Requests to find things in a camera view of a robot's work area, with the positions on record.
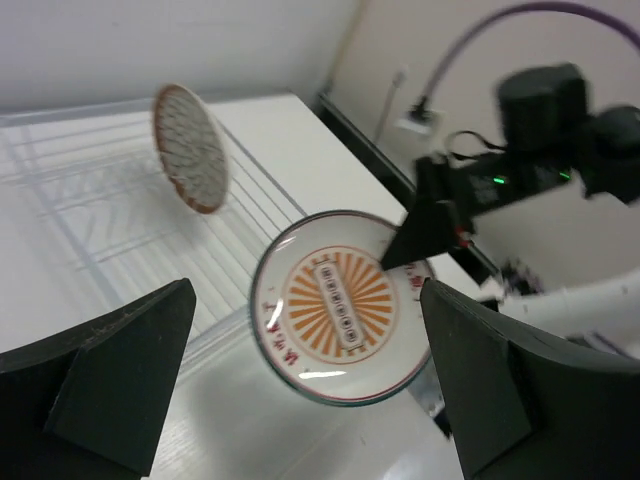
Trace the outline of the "floral brown-rim plate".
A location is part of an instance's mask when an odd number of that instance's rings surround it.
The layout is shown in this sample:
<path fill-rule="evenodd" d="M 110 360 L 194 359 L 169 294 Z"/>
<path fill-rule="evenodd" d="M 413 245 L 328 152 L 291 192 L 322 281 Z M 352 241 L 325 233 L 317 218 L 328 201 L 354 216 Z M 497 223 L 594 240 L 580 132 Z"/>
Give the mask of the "floral brown-rim plate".
<path fill-rule="evenodd" d="M 151 124 L 165 176 L 179 198 L 209 215 L 226 201 L 231 156 L 217 118 L 190 89 L 162 86 L 153 99 Z"/>

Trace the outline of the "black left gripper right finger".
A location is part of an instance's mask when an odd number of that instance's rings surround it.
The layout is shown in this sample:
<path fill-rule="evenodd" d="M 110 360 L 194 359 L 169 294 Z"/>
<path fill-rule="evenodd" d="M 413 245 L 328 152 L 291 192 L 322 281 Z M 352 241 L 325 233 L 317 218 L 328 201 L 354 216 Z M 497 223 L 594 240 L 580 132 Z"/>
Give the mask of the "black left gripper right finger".
<path fill-rule="evenodd" d="M 467 479 L 636 479 L 639 362 L 529 326 L 436 281 L 426 334 Z"/>

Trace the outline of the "glass plate orange sunburst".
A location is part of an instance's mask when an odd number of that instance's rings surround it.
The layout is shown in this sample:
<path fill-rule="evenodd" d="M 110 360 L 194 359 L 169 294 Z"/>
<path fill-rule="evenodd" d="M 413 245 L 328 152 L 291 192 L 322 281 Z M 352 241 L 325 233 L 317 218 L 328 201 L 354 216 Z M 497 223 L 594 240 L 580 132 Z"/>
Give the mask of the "glass plate orange sunburst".
<path fill-rule="evenodd" d="M 430 360 L 419 296 L 426 260 L 388 271 L 396 228 L 356 210 L 310 215 L 260 259 L 249 317 L 260 353 L 289 387 L 326 405 L 360 407 L 406 388 Z"/>

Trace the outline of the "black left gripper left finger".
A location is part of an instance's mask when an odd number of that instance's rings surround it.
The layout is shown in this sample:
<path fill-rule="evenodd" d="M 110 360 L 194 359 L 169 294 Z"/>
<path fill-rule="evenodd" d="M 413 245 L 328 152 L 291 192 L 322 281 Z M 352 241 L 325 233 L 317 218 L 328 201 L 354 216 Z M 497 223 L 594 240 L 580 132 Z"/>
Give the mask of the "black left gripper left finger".
<path fill-rule="evenodd" d="M 2 478 L 149 476 L 195 307 L 183 278 L 2 353 Z"/>

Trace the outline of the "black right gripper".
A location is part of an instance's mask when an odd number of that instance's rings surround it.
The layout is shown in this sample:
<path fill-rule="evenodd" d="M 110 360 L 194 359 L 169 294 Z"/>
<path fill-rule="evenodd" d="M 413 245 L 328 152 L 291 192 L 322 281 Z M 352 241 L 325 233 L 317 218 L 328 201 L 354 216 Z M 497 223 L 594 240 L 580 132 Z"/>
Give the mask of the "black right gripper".
<path fill-rule="evenodd" d="M 380 259 L 383 270 L 468 246 L 470 219 L 545 193 L 577 174 L 583 195 L 639 199 L 639 109 L 589 110 L 587 80 L 565 63 L 532 67 L 495 88 L 503 145 L 416 161 L 417 200 Z"/>

